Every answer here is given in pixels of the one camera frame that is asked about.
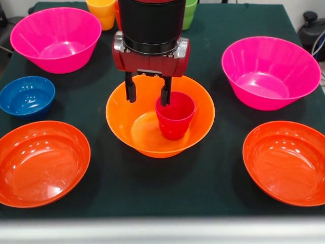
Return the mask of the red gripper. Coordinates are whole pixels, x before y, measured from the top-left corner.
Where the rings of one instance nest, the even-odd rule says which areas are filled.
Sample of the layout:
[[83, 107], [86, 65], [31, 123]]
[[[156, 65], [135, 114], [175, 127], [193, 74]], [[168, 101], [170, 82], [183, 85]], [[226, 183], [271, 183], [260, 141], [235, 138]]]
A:
[[124, 41], [122, 31], [117, 31], [112, 44], [112, 56], [117, 69], [125, 71], [126, 99], [130, 103], [136, 101], [136, 85], [133, 73], [153, 74], [163, 77], [164, 86], [160, 93], [160, 104], [170, 105], [172, 77], [181, 77], [187, 68], [190, 55], [190, 40], [179, 38], [178, 46], [165, 55], [150, 56], [139, 54], [129, 49]]

